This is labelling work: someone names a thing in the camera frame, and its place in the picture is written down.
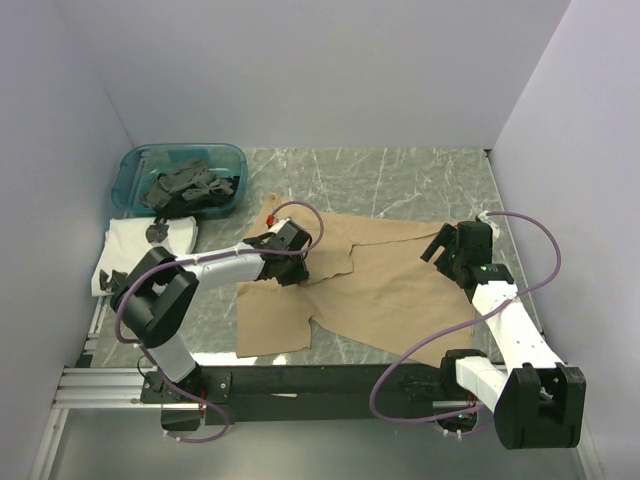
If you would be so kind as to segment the tan t shirt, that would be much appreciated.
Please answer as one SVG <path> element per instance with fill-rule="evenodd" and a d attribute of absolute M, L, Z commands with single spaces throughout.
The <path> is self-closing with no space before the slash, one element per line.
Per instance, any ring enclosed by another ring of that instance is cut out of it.
<path fill-rule="evenodd" d="M 316 217 L 270 194 L 249 236 L 266 231 L 270 214 L 291 218 L 320 243 L 305 260 L 310 276 L 302 284 L 239 285 L 240 358 L 280 355 L 303 365 L 387 363 L 475 315 L 463 291 L 420 258 L 441 222 L 327 212 Z"/>

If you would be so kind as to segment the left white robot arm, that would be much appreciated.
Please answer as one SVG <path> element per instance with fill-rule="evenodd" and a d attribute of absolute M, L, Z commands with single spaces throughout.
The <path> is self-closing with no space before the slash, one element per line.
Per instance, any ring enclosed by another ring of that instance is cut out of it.
<path fill-rule="evenodd" d="M 309 278 L 305 248 L 312 236 L 291 219 L 238 244 L 200 256 L 149 250 L 133 271 L 116 282 L 111 309 L 165 374 L 164 389 L 186 402 L 205 391 L 200 365 L 179 334 L 198 290 L 274 279 L 283 287 Z"/>

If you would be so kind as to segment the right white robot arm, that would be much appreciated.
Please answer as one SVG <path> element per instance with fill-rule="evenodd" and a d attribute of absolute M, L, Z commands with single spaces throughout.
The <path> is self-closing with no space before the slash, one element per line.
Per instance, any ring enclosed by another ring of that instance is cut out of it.
<path fill-rule="evenodd" d="M 452 399 L 473 394 L 493 413 L 507 449 L 574 448 L 586 378 L 536 329 L 508 267 L 493 260 L 493 236 L 480 219 L 444 224 L 421 256 L 465 292 L 504 363 L 498 368 L 478 350 L 449 350 L 440 364 L 440 390 Z"/>

